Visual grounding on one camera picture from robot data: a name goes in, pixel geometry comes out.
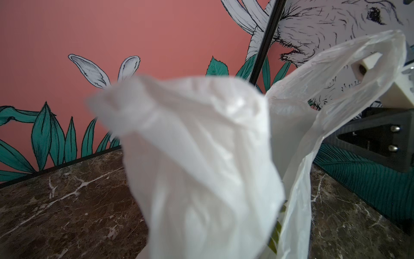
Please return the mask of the yellow ripe pineapple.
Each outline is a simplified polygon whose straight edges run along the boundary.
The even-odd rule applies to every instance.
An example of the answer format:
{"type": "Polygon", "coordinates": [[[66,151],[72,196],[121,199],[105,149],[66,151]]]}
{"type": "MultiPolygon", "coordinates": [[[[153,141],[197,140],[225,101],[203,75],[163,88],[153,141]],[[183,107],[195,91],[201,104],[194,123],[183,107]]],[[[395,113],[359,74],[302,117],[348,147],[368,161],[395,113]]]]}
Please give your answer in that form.
{"type": "Polygon", "coordinates": [[[279,243],[279,236],[281,233],[281,229],[282,229],[282,222],[284,220],[285,217],[285,213],[287,210],[287,200],[285,200],[284,204],[282,205],[280,212],[279,212],[279,216],[277,218],[275,227],[273,229],[273,232],[270,236],[270,239],[268,241],[267,246],[273,251],[273,253],[275,255],[277,255],[277,247],[278,247],[278,243],[279,243]]]}

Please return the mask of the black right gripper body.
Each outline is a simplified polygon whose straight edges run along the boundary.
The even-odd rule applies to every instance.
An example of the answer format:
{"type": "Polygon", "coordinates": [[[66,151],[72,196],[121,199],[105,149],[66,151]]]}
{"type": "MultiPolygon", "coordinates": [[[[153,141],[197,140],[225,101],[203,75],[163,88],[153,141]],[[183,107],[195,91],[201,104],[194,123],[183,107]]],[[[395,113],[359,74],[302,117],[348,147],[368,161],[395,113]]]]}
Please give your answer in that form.
{"type": "Polygon", "coordinates": [[[414,167],[414,110],[369,107],[323,142],[407,173],[414,167]]]}

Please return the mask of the white plastic bag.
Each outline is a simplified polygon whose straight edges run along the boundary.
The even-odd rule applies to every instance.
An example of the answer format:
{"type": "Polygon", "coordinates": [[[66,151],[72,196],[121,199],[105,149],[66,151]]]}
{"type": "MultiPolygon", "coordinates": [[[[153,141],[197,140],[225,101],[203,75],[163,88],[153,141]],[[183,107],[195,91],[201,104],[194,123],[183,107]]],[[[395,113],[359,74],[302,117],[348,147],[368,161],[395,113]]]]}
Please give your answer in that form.
{"type": "Polygon", "coordinates": [[[88,100],[120,140],[130,191],[149,229],[141,259],[305,259],[310,170],[322,141],[383,93],[351,65],[379,52],[403,65],[389,30],[314,56],[265,94],[229,76],[133,76],[88,100]],[[287,200],[277,255],[267,246],[287,200]]]}

